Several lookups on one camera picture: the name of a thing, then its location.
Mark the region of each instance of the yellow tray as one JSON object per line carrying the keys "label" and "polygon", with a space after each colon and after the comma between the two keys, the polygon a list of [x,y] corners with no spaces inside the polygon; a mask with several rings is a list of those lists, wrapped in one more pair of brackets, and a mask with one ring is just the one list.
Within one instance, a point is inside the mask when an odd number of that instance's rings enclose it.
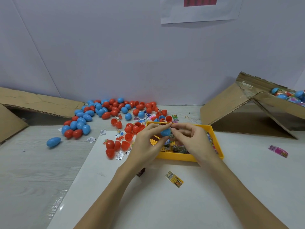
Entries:
{"label": "yellow tray", "polygon": [[[146,123],[146,126],[149,124],[168,124],[168,123],[160,123],[160,122],[152,122],[152,121],[148,121]],[[213,138],[213,143],[214,146],[218,152],[218,156],[219,158],[223,159],[224,155],[222,153],[222,150],[219,146],[219,143],[217,141],[217,138],[215,136],[215,133],[213,131],[213,128],[210,125],[196,125],[199,127],[202,127],[205,131],[209,132],[210,136]],[[155,145],[157,143],[157,141],[155,141],[154,139],[150,139],[150,142],[152,145]],[[188,162],[197,162],[196,159],[194,158],[194,156],[192,154],[179,154],[179,153],[174,153],[173,150],[165,150],[164,147],[162,147],[162,149],[160,150],[160,153],[158,154],[157,158],[161,158],[161,159],[169,159],[169,160],[179,160],[179,161],[188,161]]]}

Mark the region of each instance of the forearm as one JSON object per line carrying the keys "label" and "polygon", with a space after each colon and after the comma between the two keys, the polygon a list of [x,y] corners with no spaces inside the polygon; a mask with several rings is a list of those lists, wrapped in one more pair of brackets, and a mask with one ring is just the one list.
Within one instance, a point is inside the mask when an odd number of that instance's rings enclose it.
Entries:
{"label": "forearm", "polygon": [[74,229],[108,229],[111,226],[121,198],[135,176],[128,165],[120,166],[109,185],[89,208]]}
{"label": "forearm", "polygon": [[287,229],[234,175],[219,158],[206,170],[220,187],[245,229]]}

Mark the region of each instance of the gray wood surface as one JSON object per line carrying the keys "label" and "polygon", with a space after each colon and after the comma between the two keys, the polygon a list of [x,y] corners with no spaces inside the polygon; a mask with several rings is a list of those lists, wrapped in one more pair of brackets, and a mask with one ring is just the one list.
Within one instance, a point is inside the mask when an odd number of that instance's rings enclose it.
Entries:
{"label": "gray wood surface", "polygon": [[[176,114],[179,122],[201,123],[200,106],[158,107],[167,109],[168,115]],[[110,119],[97,115],[89,125],[89,135],[78,140],[63,137],[58,131],[61,125],[29,126],[0,146],[1,228],[48,227],[95,143],[87,142],[87,138],[97,139],[102,129],[115,130]],[[61,137],[62,141],[49,149],[46,142],[52,137]]]}

